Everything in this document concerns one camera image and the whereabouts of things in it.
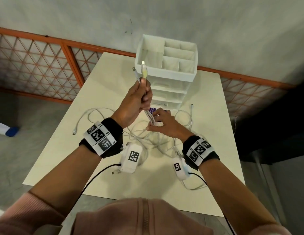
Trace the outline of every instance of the black cable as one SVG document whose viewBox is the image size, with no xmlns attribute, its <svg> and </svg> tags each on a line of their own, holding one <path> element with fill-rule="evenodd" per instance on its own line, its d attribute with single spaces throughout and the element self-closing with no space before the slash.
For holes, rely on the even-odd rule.
<svg viewBox="0 0 304 235">
<path fill-rule="evenodd" d="M 103 170 L 101 170 L 98 174 L 96 174 L 96 175 L 87 183 L 87 185 L 83 188 L 83 190 L 82 190 L 82 192 L 80 193 L 80 195 L 79 195 L 78 199 L 76 200 L 75 204 L 77 203 L 77 201 L 79 200 L 79 198 L 82 196 L 83 192 L 84 192 L 85 189 L 88 187 L 88 185 L 90 185 L 90 183 L 95 179 L 95 177 L 97 177 L 97 176 L 98 176 L 99 174 L 101 174 L 103 171 L 105 171 L 106 169 L 108 169 L 108 168 L 110 168 L 110 167 L 112 167 L 112 166 L 121 166 L 121 164 L 118 163 L 118 164 L 110 165 L 110 166 L 104 168 Z"/>
<path fill-rule="evenodd" d="M 196 175 L 197 177 L 199 177 L 199 178 L 205 183 L 205 185 L 208 187 L 206 181 L 205 181 L 202 177 L 200 177 L 198 174 L 192 173 L 192 172 L 189 172 L 189 174 L 190 174 L 190 175 L 191 175 L 191 174 L 192 174 L 192 175 Z M 223 213 L 223 215 L 224 215 L 224 217 L 225 217 L 225 220 L 226 220 L 226 222 L 227 222 L 227 224 L 228 224 L 228 226 L 229 226 L 229 228 L 230 228 L 232 234 L 235 235 L 235 233 L 234 233 L 234 231 L 232 230 L 232 227 L 231 227 L 230 223 L 228 222 L 228 219 L 226 218 L 226 216 L 225 216 L 224 213 Z"/>
</svg>

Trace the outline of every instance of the white plastic organizer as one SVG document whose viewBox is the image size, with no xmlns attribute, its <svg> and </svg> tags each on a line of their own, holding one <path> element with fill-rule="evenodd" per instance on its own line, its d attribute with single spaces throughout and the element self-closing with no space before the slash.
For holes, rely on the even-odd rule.
<svg viewBox="0 0 304 235">
<path fill-rule="evenodd" d="M 153 90 L 152 107 L 178 110 L 197 73 L 197 45 L 144 34 L 135 59 L 139 74 L 142 61 Z"/>
</svg>

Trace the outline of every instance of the white table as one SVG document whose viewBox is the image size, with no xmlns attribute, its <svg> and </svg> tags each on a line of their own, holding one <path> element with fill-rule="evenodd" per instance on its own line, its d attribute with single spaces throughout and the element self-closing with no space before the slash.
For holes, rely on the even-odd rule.
<svg viewBox="0 0 304 235">
<path fill-rule="evenodd" d="M 35 185 L 78 146 L 82 134 L 92 125 L 87 117 L 84 117 L 78 125 L 77 134 L 72 135 L 76 122 L 85 110 L 98 107 L 114 110 L 118 108 L 128 89 L 134 84 L 133 66 L 134 58 L 103 53 L 24 180 L 25 185 Z M 207 138 L 225 166 L 244 182 L 218 74 L 197 72 L 181 109 L 189 112 L 190 104 L 193 104 L 193 130 Z M 109 110 L 102 112 L 105 117 L 111 116 Z M 91 119 L 102 120 L 98 113 L 92 113 Z M 134 123 L 139 120 L 147 120 L 143 112 Z M 129 138 L 124 136 L 124 142 L 127 141 Z M 170 146 L 172 146 L 171 140 L 165 147 Z M 119 159 L 120 155 L 116 155 L 102 160 L 94 175 L 106 166 L 118 163 Z M 111 199 L 161 198 L 180 210 L 223 216 L 209 189 L 207 187 L 196 191 L 185 189 L 176 178 L 172 159 L 162 155 L 157 149 L 149 150 L 149 157 L 133 174 L 112 175 L 113 170 L 114 167 L 100 174 L 84 194 Z M 200 184 L 201 181 L 196 176 L 186 181 L 189 187 Z"/>
</svg>

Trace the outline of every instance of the gray wall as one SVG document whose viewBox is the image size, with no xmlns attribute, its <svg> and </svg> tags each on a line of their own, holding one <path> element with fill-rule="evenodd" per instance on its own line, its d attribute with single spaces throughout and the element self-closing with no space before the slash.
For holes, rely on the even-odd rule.
<svg viewBox="0 0 304 235">
<path fill-rule="evenodd" d="M 0 27 L 129 52 L 146 33 L 197 43 L 201 66 L 304 78 L 304 0 L 0 0 Z"/>
<path fill-rule="evenodd" d="M 304 234 L 304 156 L 271 166 L 272 176 L 293 235 Z"/>
</svg>

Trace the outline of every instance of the zipper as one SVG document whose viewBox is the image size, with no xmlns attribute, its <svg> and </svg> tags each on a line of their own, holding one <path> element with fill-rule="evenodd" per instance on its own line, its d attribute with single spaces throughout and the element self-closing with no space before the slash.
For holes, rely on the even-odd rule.
<svg viewBox="0 0 304 235">
<path fill-rule="evenodd" d="M 149 212 L 149 204 L 147 199 L 142 199 L 143 202 L 143 219 L 142 219 L 142 235 L 149 235 L 150 229 L 150 212 Z"/>
</svg>

